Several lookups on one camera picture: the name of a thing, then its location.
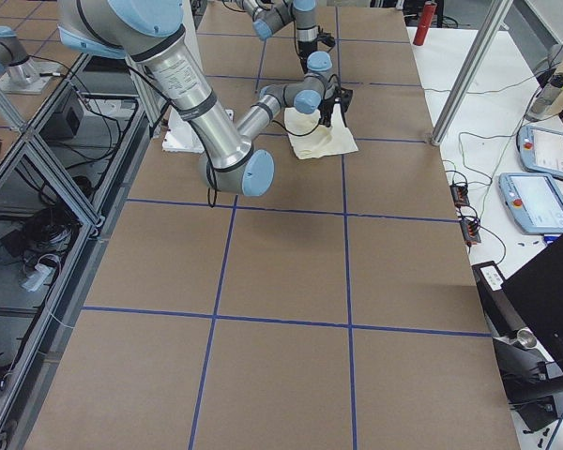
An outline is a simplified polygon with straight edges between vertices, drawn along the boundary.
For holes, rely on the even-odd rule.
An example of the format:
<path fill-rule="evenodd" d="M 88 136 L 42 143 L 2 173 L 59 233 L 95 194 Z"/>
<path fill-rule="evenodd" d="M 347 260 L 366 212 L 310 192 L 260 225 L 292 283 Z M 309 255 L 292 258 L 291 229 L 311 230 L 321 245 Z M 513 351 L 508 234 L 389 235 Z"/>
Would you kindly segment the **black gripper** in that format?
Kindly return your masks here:
<path fill-rule="evenodd" d="M 317 42 L 312 41 L 298 41 L 297 42 L 297 55 L 299 62 L 302 66 L 307 65 L 307 60 L 309 56 L 317 51 Z"/>
<path fill-rule="evenodd" d="M 333 115 L 335 105 L 338 103 L 338 98 L 338 89 L 334 88 L 319 105 L 320 121 L 322 121 L 322 126 L 326 128 L 331 127 L 331 117 Z"/>

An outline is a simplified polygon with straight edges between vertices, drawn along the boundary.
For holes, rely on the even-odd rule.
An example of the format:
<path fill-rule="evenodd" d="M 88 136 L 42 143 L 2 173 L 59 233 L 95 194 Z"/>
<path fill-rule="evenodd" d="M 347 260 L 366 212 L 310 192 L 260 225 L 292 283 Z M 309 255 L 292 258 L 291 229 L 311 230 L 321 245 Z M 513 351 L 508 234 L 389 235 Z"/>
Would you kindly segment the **third robot arm on floor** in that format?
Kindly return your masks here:
<path fill-rule="evenodd" d="M 17 34 L 0 25 L 0 89 L 7 94 L 39 95 L 61 65 L 32 57 Z"/>

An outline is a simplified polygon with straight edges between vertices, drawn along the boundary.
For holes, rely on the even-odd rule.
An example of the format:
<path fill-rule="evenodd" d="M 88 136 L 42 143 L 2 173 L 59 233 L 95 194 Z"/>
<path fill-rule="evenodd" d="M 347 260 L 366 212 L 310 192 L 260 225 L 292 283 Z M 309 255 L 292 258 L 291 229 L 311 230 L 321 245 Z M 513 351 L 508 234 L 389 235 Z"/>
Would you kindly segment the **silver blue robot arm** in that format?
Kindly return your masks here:
<path fill-rule="evenodd" d="M 238 0 L 235 4 L 251 17 L 253 30 L 262 41 L 292 24 L 297 57 L 303 72 L 308 71 L 307 60 L 318 51 L 320 33 L 323 31 L 316 19 L 315 1 L 280 1 L 268 7 L 254 0 Z"/>
<path fill-rule="evenodd" d="M 58 30 L 64 45 L 80 53 L 111 59 L 131 58 L 147 68 L 161 94 L 190 124 L 204 147 L 200 172 L 214 192 L 263 195 L 275 172 L 273 157 L 254 139 L 283 109 L 319 113 L 329 127 L 342 89 L 327 52 L 318 50 L 321 29 L 313 1 L 281 1 L 268 8 L 256 1 L 239 6 L 251 15 L 261 40 L 287 24 L 297 32 L 301 82 L 265 87 L 259 100 L 234 122 L 185 44 L 184 12 L 179 1 L 61 1 Z"/>

